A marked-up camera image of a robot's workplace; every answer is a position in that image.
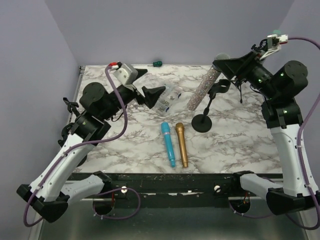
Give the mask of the silver mesh head microphone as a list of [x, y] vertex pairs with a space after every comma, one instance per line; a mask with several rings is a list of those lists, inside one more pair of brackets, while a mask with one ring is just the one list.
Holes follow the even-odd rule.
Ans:
[[187, 109], [189, 111], [195, 111], [205, 96], [208, 94], [211, 87], [221, 79], [222, 72], [213, 63], [207, 73], [204, 75], [201, 83], [196, 88], [195, 92], [191, 96], [187, 103]]

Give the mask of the blue microphone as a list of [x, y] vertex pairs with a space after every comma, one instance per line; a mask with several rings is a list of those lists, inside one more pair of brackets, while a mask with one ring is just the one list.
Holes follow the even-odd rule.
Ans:
[[166, 148], [167, 157], [170, 162], [170, 166], [174, 168], [176, 166], [176, 157], [175, 157], [175, 152], [174, 152], [172, 139], [171, 139], [170, 126], [167, 122], [163, 122], [161, 123], [160, 127], [161, 127], [161, 133], [164, 139], [164, 145]]

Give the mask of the black stand holding silver microphone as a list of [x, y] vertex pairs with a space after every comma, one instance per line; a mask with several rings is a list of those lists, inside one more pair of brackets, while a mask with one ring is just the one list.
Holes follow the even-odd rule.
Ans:
[[212, 101], [216, 98], [217, 94], [224, 94], [230, 88], [231, 82], [228, 79], [220, 79], [217, 83], [208, 91], [209, 102], [202, 114], [198, 114], [193, 117], [191, 125], [193, 129], [198, 133], [206, 133], [212, 128], [212, 121], [208, 116]]

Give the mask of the black shock mount desk stand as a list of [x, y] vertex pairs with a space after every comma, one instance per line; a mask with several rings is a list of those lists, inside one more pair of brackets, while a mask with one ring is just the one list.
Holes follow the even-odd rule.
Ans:
[[62, 148], [64, 146], [64, 143], [67, 140], [68, 134], [70, 129], [72, 128], [73, 123], [67, 124], [62, 130], [61, 130], [61, 137], [62, 139], [59, 139], [57, 142], [59, 146]]

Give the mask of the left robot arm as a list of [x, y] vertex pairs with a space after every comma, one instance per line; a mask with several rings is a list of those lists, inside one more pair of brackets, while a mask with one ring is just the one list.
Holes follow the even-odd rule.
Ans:
[[64, 100], [76, 119], [64, 128], [61, 148], [48, 167], [33, 182], [18, 187], [16, 192], [27, 209], [34, 209], [42, 220], [53, 223], [72, 203], [90, 196], [104, 198], [117, 191], [112, 180], [100, 171], [72, 184], [67, 184], [67, 179], [97, 145], [107, 141], [105, 135], [111, 128], [108, 120], [117, 112], [122, 111], [126, 117], [126, 106], [134, 100], [149, 109], [156, 105], [164, 86], [137, 89], [134, 84], [146, 73], [146, 69], [114, 62], [105, 68], [108, 81], [117, 79], [120, 83], [112, 87], [112, 92], [93, 82], [84, 88], [78, 103]]

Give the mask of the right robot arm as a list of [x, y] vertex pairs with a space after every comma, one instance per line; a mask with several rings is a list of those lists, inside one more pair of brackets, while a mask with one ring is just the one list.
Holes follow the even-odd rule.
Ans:
[[265, 97], [261, 112], [278, 150], [282, 184], [243, 171], [236, 173], [238, 179], [230, 183], [230, 191], [236, 196], [247, 191], [259, 196], [274, 215], [318, 207], [320, 190], [313, 178], [303, 140], [307, 119], [295, 100], [308, 85], [307, 67], [291, 60], [272, 74], [259, 57], [260, 54], [251, 51], [239, 58], [216, 59], [212, 64], [229, 80], [249, 82]]

